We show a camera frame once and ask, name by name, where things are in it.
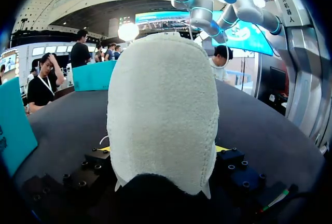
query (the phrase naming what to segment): round table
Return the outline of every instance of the round table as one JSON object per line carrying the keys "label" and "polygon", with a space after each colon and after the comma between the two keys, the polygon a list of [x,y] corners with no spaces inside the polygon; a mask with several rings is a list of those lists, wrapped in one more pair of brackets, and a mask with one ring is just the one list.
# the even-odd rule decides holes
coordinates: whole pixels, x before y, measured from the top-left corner
{"label": "round table", "polygon": [[[267,186],[277,181],[299,192],[311,192],[320,178],[325,160],[295,125],[259,100],[216,82],[220,109],[216,144],[237,147],[250,166],[267,174]],[[84,154],[107,135],[107,91],[72,92],[29,116],[38,141],[37,149],[15,174],[21,186],[34,175],[49,174],[62,181],[64,173],[78,168]],[[305,199],[291,201],[279,214],[287,223]]]}

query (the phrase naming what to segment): person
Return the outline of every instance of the person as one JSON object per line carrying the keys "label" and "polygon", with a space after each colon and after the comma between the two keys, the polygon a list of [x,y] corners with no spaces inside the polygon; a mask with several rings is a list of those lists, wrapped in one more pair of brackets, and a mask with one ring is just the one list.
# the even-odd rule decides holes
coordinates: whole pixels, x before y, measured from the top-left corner
{"label": "person", "polygon": [[[40,73],[30,83],[27,101],[30,112],[36,112],[54,100],[57,86],[64,82],[64,76],[53,54],[46,53],[39,61]],[[55,75],[50,73],[54,68]]]}
{"label": "person", "polygon": [[30,74],[27,76],[27,79],[26,79],[26,92],[27,92],[27,89],[28,89],[28,86],[29,86],[29,83],[37,76],[37,70],[36,68],[32,68],[31,71],[30,71]]}
{"label": "person", "polygon": [[103,61],[102,60],[102,48],[103,48],[103,46],[101,46],[101,45],[97,46],[98,51],[94,56],[95,62],[102,62]]}
{"label": "person", "polygon": [[105,61],[111,61],[114,60],[114,49],[116,44],[112,43],[107,45],[107,51],[105,53]]}
{"label": "person", "polygon": [[[233,51],[228,48],[229,59],[233,59]],[[212,73],[215,79],[224,81],[230,84],[228,74],[225,70],[225,65],[227,62],[227,48],[224,45],[219,45],[214,49],[214,56],[209,58]]]}
{"label": "person", "polygon": [[87,65],[91,61],[88,46],[84,45],[87,39],[88,32],[86,30],[79,30],[77,32],[77,43],[73,46],[71,52],[72,68]]}
{"label": "person", "polygon": [[121,55],[121,46],[117,45],[115,46],[115,51],[114,51],[114,60],[118,60],[119,56]]}
{"label": "person", "polygon": [[4,64],[1,65],[0,68],[0,85],[2,85],[2,80],[1,78],[3,77],[3,75],[5,74],[5,70],[6,70],[6,66]]}

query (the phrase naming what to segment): large screen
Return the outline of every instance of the large screen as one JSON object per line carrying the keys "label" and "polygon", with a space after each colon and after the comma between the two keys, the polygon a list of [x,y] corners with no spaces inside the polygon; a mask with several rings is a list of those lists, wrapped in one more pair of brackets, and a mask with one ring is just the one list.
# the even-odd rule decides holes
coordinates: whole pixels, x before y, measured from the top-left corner
{"label": "large screen", "polygon": [[[213,12],[213,20],[217,21],[222,14],[221,11]],[[243,49],[253,52],[259,52],[267,55],[273,55],[273,51],[263,36],[262,32],[257,26],[252,23],[238,21],[232,28],[225,30],[228,41],[227,46],[230,48]],[[212,46],[219,46],[219,44],[212,39]]]}
{"label": "large screen", "polygon": [[15,68],[16,54],[9,55],[7,57],[0,58],[0,67],[4,64],[6,69],[5,73]]}
{"label": "large screen", "polygon": [[135,15],[135,23],[140,32],[187,30],[189,19],[189,12],[186,11],[158,11]]}
{"label": "large screen", "polygon": [[[213,20],[217,21],[222,11],[213,12]],[[187,30],[189,27],[189,12],[186,11],[159,11],[135,15],[135,23],[140,32]],[[226,30],[227,45],[230,48],[243,49],[273,55],[273,51],[261,31],[252,23],[238,21],[235,26]],[[212,39],[212,45],[220,45]]]}

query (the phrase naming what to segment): white towel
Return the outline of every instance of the white towel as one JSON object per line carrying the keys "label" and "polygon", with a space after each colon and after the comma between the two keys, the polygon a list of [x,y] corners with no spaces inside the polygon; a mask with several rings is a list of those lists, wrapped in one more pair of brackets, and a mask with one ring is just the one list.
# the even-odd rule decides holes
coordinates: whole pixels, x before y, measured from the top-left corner
{"label": "white towel", "polygon": [[218,116],[216,84],[201,47],[164,33],[132,43],[117,61],[108,90],[116,189],[152,173],[210,198]]}

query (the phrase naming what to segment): lanyard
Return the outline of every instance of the lanyard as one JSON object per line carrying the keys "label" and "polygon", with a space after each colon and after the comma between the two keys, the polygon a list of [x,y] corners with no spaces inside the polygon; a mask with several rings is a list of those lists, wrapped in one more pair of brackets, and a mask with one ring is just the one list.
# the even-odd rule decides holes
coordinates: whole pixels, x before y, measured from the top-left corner
{"label": "lanyard", "polygon": [[38,75],[38,78],[42,81],[42,83],[44,83],[44,85],[48,88],[48,90],[51,91],[51,93],[52,93],[53,96],[54,96],[54,93],[53,93],[53,91],[52,91],[51,83],[50,83],[50,80],[49,80],[48,76],[46,76],[46,78],[47,78],[47,82],[48,82],[48,85],[47,85],[46,82],[40,77],[40,75]]}

